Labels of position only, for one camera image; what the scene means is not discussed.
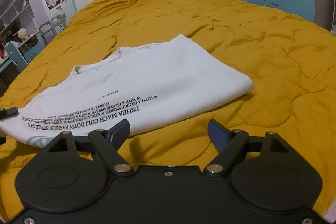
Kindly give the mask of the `white printed sweatshirt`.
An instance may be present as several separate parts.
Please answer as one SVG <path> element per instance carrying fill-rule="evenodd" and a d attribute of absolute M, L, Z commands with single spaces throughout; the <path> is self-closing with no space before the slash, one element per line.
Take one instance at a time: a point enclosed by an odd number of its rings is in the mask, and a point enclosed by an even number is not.
<path fill-rule="evenodd" d="M 105 60 L 75 66 L 36 95 L 1 131 L 44 147 L 62 131 L 85 136 L 126 119 L 132 135 L 194 117 L 250 93 L 252 80 L 191 39 L 120 47 Z"/>

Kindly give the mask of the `blue desk chair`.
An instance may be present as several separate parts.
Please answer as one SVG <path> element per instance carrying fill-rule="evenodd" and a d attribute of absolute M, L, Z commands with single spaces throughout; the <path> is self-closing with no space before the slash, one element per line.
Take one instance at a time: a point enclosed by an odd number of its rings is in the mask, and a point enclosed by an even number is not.
<path fill-rule="evenodd" d="M 21 73 L 28 65 L 28 62 L 26 61 L 24 56 L 21 54 L 21 52 L 17 49 L 14 42 L 8 42 L 5 45 L 5 51 L 8 54 L 11 61 L 16 66 L 18 72 Z"/>

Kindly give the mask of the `small metal trolley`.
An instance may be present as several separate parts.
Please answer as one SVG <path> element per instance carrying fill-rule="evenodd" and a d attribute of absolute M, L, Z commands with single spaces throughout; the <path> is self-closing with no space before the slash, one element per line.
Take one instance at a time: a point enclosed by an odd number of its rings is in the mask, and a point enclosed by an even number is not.
<path fill-rule="evenodd" d="M 43 23 L 39 26 L 39 34 L 42 37 L 45 45 L 49 43 L 47 40 L 47 34 L 52 32 L 53 36 L 55 37 L 58 33 L 56 28 L 60 27 L 62 30 L 66 27 L 66 15 L 64 11 L 53 16 L 48 22 Z"/>

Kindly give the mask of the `mustard yellow quilt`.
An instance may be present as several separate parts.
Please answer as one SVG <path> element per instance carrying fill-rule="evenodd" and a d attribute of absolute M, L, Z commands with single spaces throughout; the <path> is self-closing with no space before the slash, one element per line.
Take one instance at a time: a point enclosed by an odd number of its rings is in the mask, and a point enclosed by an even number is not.
<path fill-rule="evenodd" d="M 323 180 L 315 203 L 335 199 L 335 36 L 299 16 L 240 0 L 94 0 L 12 82 L 1 107 L 23 107 L 68 77 L 75 65 L 118 47 L 167 42 L 183 34 L 248 75 L 250 96 L 194 118 L 137 135 L 120 149 L 132 166 L 204 167 L 216 149 L 209 120 L 251 135 L 281 135 Z"/>

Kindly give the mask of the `white wall shelf unit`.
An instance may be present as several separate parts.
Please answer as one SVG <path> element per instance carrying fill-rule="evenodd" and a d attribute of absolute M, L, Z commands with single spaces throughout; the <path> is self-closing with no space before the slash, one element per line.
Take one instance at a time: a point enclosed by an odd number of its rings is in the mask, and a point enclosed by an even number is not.
<path fill-rule="evenodd" d="M 1 0 L 1 40 L 19 43 L 25 53 L 39 45 L 38 32 L 29 0 Z"/>

